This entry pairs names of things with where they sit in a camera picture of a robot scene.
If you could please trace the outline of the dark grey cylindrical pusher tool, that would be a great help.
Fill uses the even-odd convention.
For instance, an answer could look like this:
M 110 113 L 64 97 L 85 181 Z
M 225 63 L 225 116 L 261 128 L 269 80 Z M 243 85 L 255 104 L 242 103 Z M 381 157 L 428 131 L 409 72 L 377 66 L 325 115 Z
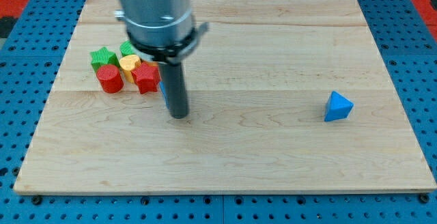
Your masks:
M 158 69 L 170 115 L 176 119 L 186 117 L 189 105 L 183 65 L 159 64 Z

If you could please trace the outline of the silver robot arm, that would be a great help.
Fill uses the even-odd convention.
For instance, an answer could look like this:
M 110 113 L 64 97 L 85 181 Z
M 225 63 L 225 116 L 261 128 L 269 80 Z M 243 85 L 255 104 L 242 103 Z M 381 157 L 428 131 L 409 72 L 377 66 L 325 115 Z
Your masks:
M 181 119 L 189 114 L 182 61 L 197 47 L 208 24 L 196 26 L 191 0 L 119 0 L 117 20 L 124 21 L 132 50 L 158 64 L 168 110 Z

